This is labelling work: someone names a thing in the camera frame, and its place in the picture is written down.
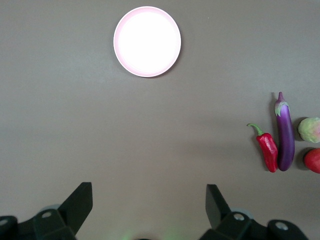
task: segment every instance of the white plate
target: white plate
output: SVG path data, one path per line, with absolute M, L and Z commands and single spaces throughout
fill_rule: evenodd
M 141 6 L 120 20 L 114 32 L 113 47 L 126 70 L 150 78 L 163 74 L 175 63 L 181 35 L 168 13 L 153 6 Z

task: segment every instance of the red chili pepper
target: red chili pepper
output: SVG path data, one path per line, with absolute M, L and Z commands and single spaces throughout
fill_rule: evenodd
M 257 130 L 256 140 L 263 152 L 264 162 L 269 171 L 274 173 L 278 168 L 278 148 L 274 139 L 270 133 L 264 133 L 256 124 L 249 123 L 247 126 L 252 126 Z

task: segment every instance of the red fruit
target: red fruit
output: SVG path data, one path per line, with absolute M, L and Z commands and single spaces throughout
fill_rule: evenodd
M 310 150 L 303 158 L 304 165 L 312 172 L 320 174 L 320 148 Z

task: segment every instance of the gray table surface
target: gray table surface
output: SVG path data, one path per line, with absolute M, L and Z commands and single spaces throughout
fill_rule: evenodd
M 176 21 L 176 64 L 135 76 L 113 50 L 124 14 L 154 6 Z M 297 138 L 270 173 L 255 132 L 277 137 L 283 92 L 295 126 L 320 117 L 320 2 L 312 0 L 2 0 L 0 215 L 25 221 L 92 182 L 79 240 L 197 240 L 206 184 L 232 208 L 320 236 L 320 175 Z

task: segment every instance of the purple eggplant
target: purple eggplant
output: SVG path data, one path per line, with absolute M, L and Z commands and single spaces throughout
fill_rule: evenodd
M 295 132 L 291 122 L 289 105 L 282 92 L 274 106 L 279 134 L 278 167 L 286 171 L 291 166 L 295 155 Z

